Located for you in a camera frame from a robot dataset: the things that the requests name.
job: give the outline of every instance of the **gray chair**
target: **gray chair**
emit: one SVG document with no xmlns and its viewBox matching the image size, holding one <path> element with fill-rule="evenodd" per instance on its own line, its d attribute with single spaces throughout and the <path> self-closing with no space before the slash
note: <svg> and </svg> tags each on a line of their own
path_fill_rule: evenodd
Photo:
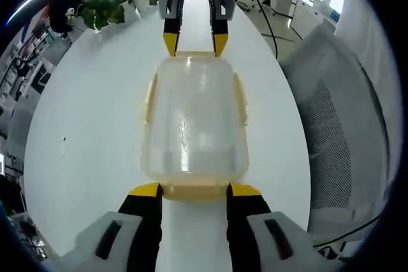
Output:
<svg viewBox="0 0 408 272">
<path fill-rule="evenodd" d="M 324 25 L 282 69 L 302 119 L 310 159 L 308 232 L 338 238 L 375 218 L 386 202 L 389 154 L 375 92 L 354 54 Z M 362 239 L 374 224 L 341 241 Z"/>
</svg>

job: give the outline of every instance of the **white table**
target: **white table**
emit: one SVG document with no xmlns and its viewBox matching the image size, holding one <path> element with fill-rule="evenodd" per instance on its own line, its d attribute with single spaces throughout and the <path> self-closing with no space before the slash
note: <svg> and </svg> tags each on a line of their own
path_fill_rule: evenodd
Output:
<svg viewBox="0 0 408 272">
<path fill-rule="evenodd" d="M 201 1 L 186 0 L 180 51 L 212 49 L 208 4 Z M 117 211 L 129 190 L 150 182 L 139 169 L 142 105 L 168 56 L 162 37 L 157 12 L 125 31 L 87 31 L 45 87 L 27 142 L 25 194 L 30 216 L 60 255 L 81 230 Z M 306 229 L 310 173 L 300 116 L 279 64 L 238 8 L 222 56 L 240 75 L 249 103 L 243 182 Z M 230 269 L 225 202 L 164 200 L 162 228 L 157 271 Z"/>
</svg>

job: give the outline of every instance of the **clear plastic box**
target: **clear plastic box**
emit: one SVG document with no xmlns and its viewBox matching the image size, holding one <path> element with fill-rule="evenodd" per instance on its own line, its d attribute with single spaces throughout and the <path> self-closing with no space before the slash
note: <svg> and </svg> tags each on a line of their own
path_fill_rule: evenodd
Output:
<svg viewBox="0 0 408 272">
<path fill-rule="evenodd" d="M 166 59 L 146 102 L 141 167 L 164 196 L 222 197 L 247 171 L 247 102 L 226 60 L 206 53 Z"/>
</svg>

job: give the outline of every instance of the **floor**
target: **floor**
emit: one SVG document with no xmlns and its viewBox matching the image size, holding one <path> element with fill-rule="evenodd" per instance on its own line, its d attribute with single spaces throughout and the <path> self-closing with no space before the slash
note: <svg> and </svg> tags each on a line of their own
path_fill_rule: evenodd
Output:
<svg viewBox="0 0 408 272">
<path fill-rule="evenodd" d="M 273 38 L 271 37 L 268 24 L 263 14 L 259 12 L 258 6 L 252 8 L 252 5 L 256 2 L 253 0 L 240 1 L 247 4 L 247 6 L 250 8 L 249 12 L 245 12 L 246 15 L 249 17 L 249 19 L 251 19 L 261 34 L 266 34 L 263 36 L 263 38 L 272 49 L 273 54 L 276 55 Z M 282 15 L 278 14 L 274 15 L 272 9 L 265 6 L 264 11 L 276 37 L 278 60 L 284 60 L 296 48 L 296 45 L 301 41 L 301 39 L 290 27 L 288 27 L 291 21 L 290 18 L 283 17 Z"/>
</svg>

